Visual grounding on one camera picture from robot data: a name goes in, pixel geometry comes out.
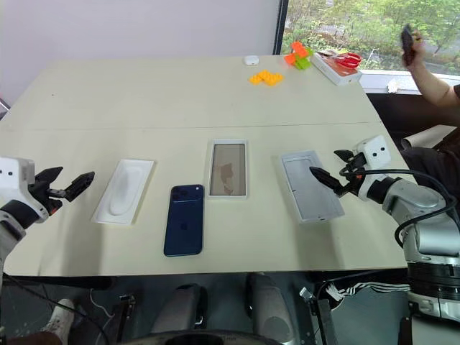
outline white wall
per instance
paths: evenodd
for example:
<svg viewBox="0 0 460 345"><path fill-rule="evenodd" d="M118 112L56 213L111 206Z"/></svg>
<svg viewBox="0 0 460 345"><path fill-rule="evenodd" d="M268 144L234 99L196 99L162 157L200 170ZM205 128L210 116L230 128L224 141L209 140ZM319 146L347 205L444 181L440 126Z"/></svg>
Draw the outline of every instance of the white wall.
<svg viewBox="0 0 460 345"><path fill-rule="evenodd" d="M53 60L271 54L279 0L3 0L0 95Z"/></svg>

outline orange building block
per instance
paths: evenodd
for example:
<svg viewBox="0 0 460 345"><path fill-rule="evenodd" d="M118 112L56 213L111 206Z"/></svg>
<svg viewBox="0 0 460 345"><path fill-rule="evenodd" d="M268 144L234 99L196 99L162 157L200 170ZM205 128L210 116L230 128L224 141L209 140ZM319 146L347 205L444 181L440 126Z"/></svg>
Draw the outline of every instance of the orange building block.
<svg viewBox="0 0 460 345"><path fill-rule="evenodd" d="M294 65L295 62L295 56L294 54L288 54L285 56L285 61L288 65Z"/></svg>
<svg viewBox="0 0 460 345"><path fill-rule="evenodd" d="M299 58L306 58L308 56L308 51L299 41L293 42L290 46L294 49L294 52L299 55Z"/></svg>
<svg viewBox="0 0 460 345"><path fill-rule="evenodd" d="M253 84L258 84L264 81L269 86L279 83L283 80L283 76L279 73L270 73L268 70L261 70L258 74L253 75L249 78L249 81Z"/></svg>
<svg viewBox="0 0 460 345"><path fill-rule="evenodd" d="M262 78L260 78L257 74L254 74L251 78L249 78L249 81L254 85L257 85L262 81Z"/></svg>
<svg viewBox="0 0 460 345"><path fill-rule="evenodd" d="M280 81L282 81L282 75L280 75L279 73L275 73L270 74L268 79L265 80L265 83L267 83L270 86L274 86L274 84L279 83Z"/></svg>
<svg viewBox="0 0 460 345"><path fill-rule="evenodd" d="M257 75L265 81L270 77L270 72L268 70L261 70Z"/></svg>

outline smartphone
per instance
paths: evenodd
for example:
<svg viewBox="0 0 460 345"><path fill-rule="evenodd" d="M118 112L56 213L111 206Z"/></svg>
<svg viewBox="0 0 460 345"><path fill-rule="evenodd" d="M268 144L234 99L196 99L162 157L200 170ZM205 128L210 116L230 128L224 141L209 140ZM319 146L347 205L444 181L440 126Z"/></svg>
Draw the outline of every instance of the smartphone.
<svg viewBox="0 0 460 345"><path fill-rule="evenodd" d="M203 248L202 185L176 185L171 189L165 247L167 257L199 254Z"/></svg>
<svg viewBox="0 0 460 345"><path fill-rule="evenodd" d="M402 50L404 50L404 55L402 58L407 66L411 65L414 61L415 51L412 49L414 39L412 37L412 28L409 24L406 24L401 32L401 43Z"/></svg>

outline black cable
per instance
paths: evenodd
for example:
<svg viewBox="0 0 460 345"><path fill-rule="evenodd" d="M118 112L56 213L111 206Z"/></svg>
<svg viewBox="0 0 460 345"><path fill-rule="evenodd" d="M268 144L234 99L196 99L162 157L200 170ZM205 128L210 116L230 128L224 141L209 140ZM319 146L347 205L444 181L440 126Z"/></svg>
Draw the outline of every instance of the black cable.
<svg viewBox="0 0 460 345"><path fill-rule="evenodd" d="M46 291L45 286L43 284L40 284L43 289L43 293L45 294L45 297L50 299L50 296L48 295L48 291ZM48 302L48 307L50 307L51 313L52 313L52 305L50 302Z"/></svg>
<svg viewBox="0 0 460 345"><path fill-rule="evenodd" d="M37 297L37 298L40 298L41 300L46 300L47 302L49 303L52 303L62 309L66 309L67 311L70 311L74 314L77 314L79 316L81 316L82 318L85 318L86 320L88 320L89 322L91 322L95 327L97 327L97 329L99 330L99 332L101 332L102 336L103 336L103 339L104 341L106 342L107 345L110 345L110 342L109 342L109 338L106 334L106 332L104 332L104 330L102 329L102 327L99 326L99 324L97 322L95 322L92 318L90 318L89 316L81 313L80 311L74 309L74 308L70 308L70 307L67 307L66 305L63 305L63 304L60 304L50 298L47 298L45 297L44 295L41 295L39 293L36 293L34 290L32 289L29 289L28 287L24 286L20 281L18 281L16 278L13 278L12 276L4 273L3 276L9 280L10 282L13 282L14 284L16 284L18 286L18 288L21 288L23 289L24 291L27 291L28 293L30 293L31 295Z"/></svg>
<svg viewBox="0 0 460 345"><path fill-rule="evenodd" d="M321 284L321 286L319 287L318 291L316 291L315 297L316 297L317 300L319 300L319 295L321 294L321 292L323 291L324 287L325 287L327 284L329 284L329 281L328 281L328 280L325 281L325 282L323 282L323 284Z"/></svg>
<svg viewBox="0 0 460 345"><path fill-rule="evenodd" d="M410 169L378 169L378 170L364 170L364 171L355 171L355 172L345 172L345 170L340 170L341 176L363 176L363 175L380 175L380 174L406 174L406 175L414 175L421 178L426 178L433 182L438 188L439 192L442 194L443 198L446 201L446 206L440 208L437 211L430 212L428 214L424 214L423 216L415 217L405 221L404 223L400 224L395 230L395 240L397 244L403 248L403 241L401 241L400 234L401 232L407 228L409 225L417 223L418 221L423 221L434 216L438 216L442 213L449 212L450 210L455 209L457 205L457 199L453 197L446 189L446 187L436 178L425 174L424 172L419 172L417 170L410 170Z"/></svg>

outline white sneaker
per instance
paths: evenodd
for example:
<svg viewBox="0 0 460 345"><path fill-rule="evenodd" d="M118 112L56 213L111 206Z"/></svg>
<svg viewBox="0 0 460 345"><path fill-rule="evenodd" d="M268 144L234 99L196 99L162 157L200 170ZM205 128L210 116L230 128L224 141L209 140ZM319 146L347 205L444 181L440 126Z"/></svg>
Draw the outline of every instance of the white sneaker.
<svg viewBox="0 0 460 345"><path fill-rule="evenodd" d="M63 304L69 308L75 307L71 300L60 300L59 304ZM56 306L52 312L51 319L42 328L42 331L55 334L63 345L68 345L70 327L72 326L74 317L75 315L71 311Z"/></svg>

